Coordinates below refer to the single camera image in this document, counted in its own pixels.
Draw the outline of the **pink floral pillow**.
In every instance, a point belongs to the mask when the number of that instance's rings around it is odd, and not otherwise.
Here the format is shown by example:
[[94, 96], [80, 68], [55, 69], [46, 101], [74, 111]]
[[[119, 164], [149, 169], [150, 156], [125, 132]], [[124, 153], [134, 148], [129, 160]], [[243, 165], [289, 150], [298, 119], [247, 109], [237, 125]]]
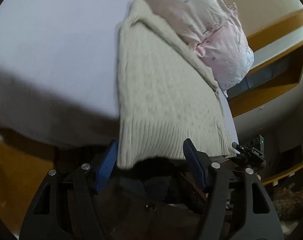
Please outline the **pink floral pillow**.
[[203, 63], [213, 71], [224, 94], [239, 84], [254, 63], [254, 52], [238, 18], [235, 3], [227, 5], [228, 19], [195, 50]]

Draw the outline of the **wooden white headboard shelf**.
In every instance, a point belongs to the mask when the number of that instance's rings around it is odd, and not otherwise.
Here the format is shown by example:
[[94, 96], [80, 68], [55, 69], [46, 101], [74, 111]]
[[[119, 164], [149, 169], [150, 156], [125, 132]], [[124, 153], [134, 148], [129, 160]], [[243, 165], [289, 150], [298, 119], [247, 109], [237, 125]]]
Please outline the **wooden white headboard shelf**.
[[272, 126], [303, 98], [303, 9], [250, 35], [255, 61], [228, 91], [239, 138]]

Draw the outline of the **beige cable knit sweater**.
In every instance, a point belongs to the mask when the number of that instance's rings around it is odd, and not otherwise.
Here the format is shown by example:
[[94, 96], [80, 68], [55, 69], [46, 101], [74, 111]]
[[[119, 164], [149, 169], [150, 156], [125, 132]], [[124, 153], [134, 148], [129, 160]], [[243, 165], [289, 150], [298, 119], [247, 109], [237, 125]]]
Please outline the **beige cable knit sweater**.
[[117, 166], [163, 157], [183, 159], [191, 139], [210, 157], [233, 157], [219, 85], [145, 0], [133, 0], [118, 37]]

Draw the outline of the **white floral pillow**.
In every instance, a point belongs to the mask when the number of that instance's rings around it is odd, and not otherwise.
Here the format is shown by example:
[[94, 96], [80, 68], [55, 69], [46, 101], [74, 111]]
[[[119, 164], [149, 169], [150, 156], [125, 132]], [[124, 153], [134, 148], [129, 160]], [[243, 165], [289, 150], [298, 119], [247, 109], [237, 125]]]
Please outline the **white floral pillow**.
[[192, 49], [223, 26], [230, 12], [224, 0], [145, 0]]

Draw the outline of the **lavender bed sheet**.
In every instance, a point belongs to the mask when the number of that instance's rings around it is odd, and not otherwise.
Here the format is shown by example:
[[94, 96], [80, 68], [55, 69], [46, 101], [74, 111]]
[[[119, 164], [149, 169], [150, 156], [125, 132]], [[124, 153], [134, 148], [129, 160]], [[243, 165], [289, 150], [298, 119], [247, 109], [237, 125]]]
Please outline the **lavender bed sheet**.
[[118, 37], [133, 0], [4, 0], [0, 126], [53, 145], [119, 140]]

